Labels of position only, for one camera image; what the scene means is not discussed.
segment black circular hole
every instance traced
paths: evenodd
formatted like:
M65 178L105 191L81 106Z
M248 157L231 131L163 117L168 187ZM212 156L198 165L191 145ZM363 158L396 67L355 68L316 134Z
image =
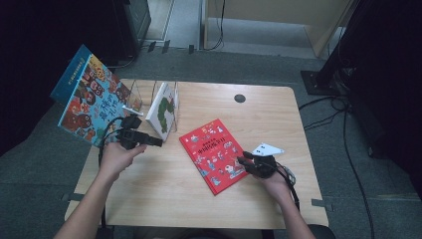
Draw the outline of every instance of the black circular hole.
M235 96L235 101L237 103L243 103L245 100L246 100L245 96L243 96L241 94L238 94L238 95Z

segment colorful book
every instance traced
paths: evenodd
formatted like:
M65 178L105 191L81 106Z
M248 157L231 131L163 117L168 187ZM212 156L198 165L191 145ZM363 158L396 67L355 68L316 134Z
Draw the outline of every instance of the colorful book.
M116 129L118 121L105 132L109 122L140 113L141 107L140 96L134 96L84 45L72 58L51 98L66 106L59 127L95 146L105 133Z
M237 160L242 147L219 119L179 139L214 195L248 175Z
M174 122L177 96L168 83L162 83L145 119L165 141Z

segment wooden table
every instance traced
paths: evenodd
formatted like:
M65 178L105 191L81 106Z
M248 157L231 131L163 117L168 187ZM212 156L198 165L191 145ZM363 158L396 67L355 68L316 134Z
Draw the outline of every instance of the wooden table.
M132 81L124 82L130 86ZM146 112L153 81L136 84ZM292 89L188 82L179 82L178 89L177 131L169 135L163 147L150 146L121 173L106 202L107 224L286 228L279 207L251 175L214 196L179 142L179 137L187 132L220 119L244 150L252 151L261 142L284 149L285 153L276 155L276 160L296 175L295 189L306 222L328 225L324 207L311 204L312 199L321 200L321 194ZM235 102L237 94L244 95L246 101ZM156 136L146 121L139 130ZM94 180L98 154L99 150L93 147L75 193L86 193ZM71 201L65 219L77 205Z

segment white book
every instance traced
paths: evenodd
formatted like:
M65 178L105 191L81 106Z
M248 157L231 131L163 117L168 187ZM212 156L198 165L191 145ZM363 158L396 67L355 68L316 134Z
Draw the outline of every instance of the white book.
M174 90L162 83L145 118L164 141L174 122L175 100Z

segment red book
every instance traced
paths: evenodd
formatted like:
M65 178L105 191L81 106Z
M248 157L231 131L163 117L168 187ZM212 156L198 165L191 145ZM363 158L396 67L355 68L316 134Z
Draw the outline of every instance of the red book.
M248 174L237 160L242 147L219 119L179 139L214 195Z

